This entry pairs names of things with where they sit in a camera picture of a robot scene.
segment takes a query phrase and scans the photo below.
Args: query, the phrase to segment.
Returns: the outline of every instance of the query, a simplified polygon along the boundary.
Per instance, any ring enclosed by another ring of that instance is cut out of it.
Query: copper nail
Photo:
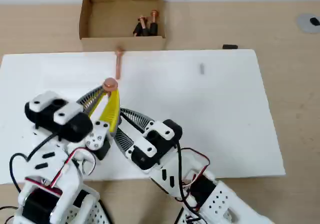
[[[155,23],[156,22],[156,17],[159,16],[159,12],[158,10],[154,9],[151,11],[151,16],[152,16],[152,23]]]
[[[116,64],[115,64],[115,78],[118,80],[121,76],[121,60],[124,54],[124,50],[121,48],[117,48],[115,51],[116,54]]]

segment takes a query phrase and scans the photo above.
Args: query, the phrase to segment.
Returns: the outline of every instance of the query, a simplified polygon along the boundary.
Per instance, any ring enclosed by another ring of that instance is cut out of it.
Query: cable
[[[193,180],[189,184],[183,185],[183,187],[186,188],[186,187],[191,186],[205,172],[207,167],[210,165],[210,159],[205,154],[202,154],[201,152],[198,152],[197,150],[195,150],[193,148],[182,148],[181,150],[191,150],[191,151],[199,154],[200,156],[206,158],[208,161],[208,164],[203,167],[203,169],[198,173],[198,175],[195,178],[193,178]]]
[[[17,207],[13,207],[13,206],[0,207],[0,211],[1,211],[1,210],[4,210],[4,209],[14,209],[14,210],[17,210],[18,208],[17,208]]]
[[[54,138],[58,133],[52,133],[50,136],[48,136],[46,139],[44,139],[39,145],[37,145],[32,151],[31,153],[28,155],[28,157],[23,154],[23,153],[15,153],[12,155],[12,157],[10,158],[10,161],[9,161],[9,171],[10,171],[10,177],[12,179],[12,182],[15,186],[15,188],[17,189],[17,191],[20,193],[21,192],[21,189],[20,187],[18,186],[18,183],[15,179],[15,176],[14,176],[14,170],[13,170],[13,161],[15,159],[15,157],[17,156],[20,156],[20,157],[23,157],[27,162],[30,161],[30,159],[33,157],[33,155],[41,148],[43,147],[48,141],[50,141],[52,138]]]
[[[197,222],[197,221],[200,221],[202,218],[193,218],[193,219],[188,219],[186,221],[186,223],[194,223],[194,222]]]
[[[11,220],[11,218],[13,218],[14,216],[8,217],[8,219],[5,221],[4,224],[8,224],[8,222]]]
[[[17,210],[18,208],[17,207],[13,207],[13,206],[4,206],[4,207],[0,207],[0,211],[1,210],[4,210],[4,209],[14,209],[14,210]],[[4,224],[7,224],[11,218],[13,218],[14,216],[10,216]]]
[[[193,178],[192,178],[192,181],[194,180],[196,178],[196,175],[194,174],[193,175]],[[190,194],[190,188],[188,188],[187,189],[187,195],[186,195],[186,199],[187,199],[187,197],[189,196],[189,194]],[[178,198],[174,198],[176,201],[178,201],[178,202],[180,202],[180,203],[182,203],[183,201],[182,200],[179,200]]]
[[[50,136],[48,136],[46,139],[44,139],[38,146],[35,147],[29,154],[28,158],[26,161],[30,161],[30,159],[33,157],[33,155],[40,149],[42,148],[48,141],[50,141],[52,138],[54,138],[58,133],[52,133]]]
[[[74,149],[74,150],[70,153],[70,155],[68,156],[68,159],[64,162],[64,164],[67,164],[68,162],[70,162],[70,161],[74,158],[76,152],[77,152],[78,150],[80,150],[80,149],[87,150],[86,148],[82,148],[82,147],[79,147],[79,148]],[[85,159],[83,159],[83,162],[82,162],[82,173],[83,173],[84,175],[88,175],[88,176],[94,171],[94,169],[96,168],[96,164],[97,164],[97,160],[96,160],[95,156],[94,156],[91,152],[90,152],[90,154],[92,155],[94,162],[93,162],[92,168],[91,168],[91,170],[89,171],[89,173],[86,173],[86,172],[84,171],[84,162],[85,162]],[[50,187],[51,187],[51,188],[53,188],[53,187],[55,186],[58,178],[60,177],[60,174],[61,174],[61,170],[62,170],[62,169],[63,169],[63,167],[60,169],[60,171],[57,173],[57,175],[54,177],[53,181],[51,182],[51,184],[50,184]]]
[[[191,213],[193,213],[198,218],[202,219],[206,224],[208,224],[206,222],[206,220],[199,213],[197,213],[195,210],[192,209],[192,207],[189,205],[189,203],[186,200],[186,197],[184,195],[183,186],[182,186],[182,155],[181,155],[180,143],[177,142],[176,146],[177,146],[177,152],[178,152],[178,181],[179,181],[179,190],[180,190],[180,195],[181,195],[182,201],[183,201],[184,205],[186,206],[186,208],[188,208],[188,210]]]
[[[13,182],[15,188],[16,188],[17,191],[20,193],[20,192],[21,192],[21,189],[20,189],[20,187],[19,187],[19,185],[18,185],[18,183],[17,183],[17,181],[16,181],[16,179],[15,179],[14,171],[13,171],[13,161],[14,161],[15,157],[17,157],[17,156],[21,156],[21,157],[23,157],[25,160],[27,160],[27,157],[26,157],[26,155],[23,154],[23,153],[15,153],[15,154],[12,155],[12,157],[10,158],[10,161],[9,161],[10,177],[11,177],[11,179],[12,179],[12,182]]]

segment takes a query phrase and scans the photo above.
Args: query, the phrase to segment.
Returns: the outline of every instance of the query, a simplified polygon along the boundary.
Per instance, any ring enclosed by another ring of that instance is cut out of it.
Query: white paper sheet
[[[24,105],[52,90],[71,100],[115,75],[113,52],[6,55],[0,69],[0,184],[8,163],[29,153],[32,123]],[[181,145],[211,159],[217,177],[284,175],[285,170],[256,54],[253,50],[126,52],[119,82],[123,107],[183,128]],[[14,162],[18,181],[24,161]],[[88,179],[145,178],[112,145]]]

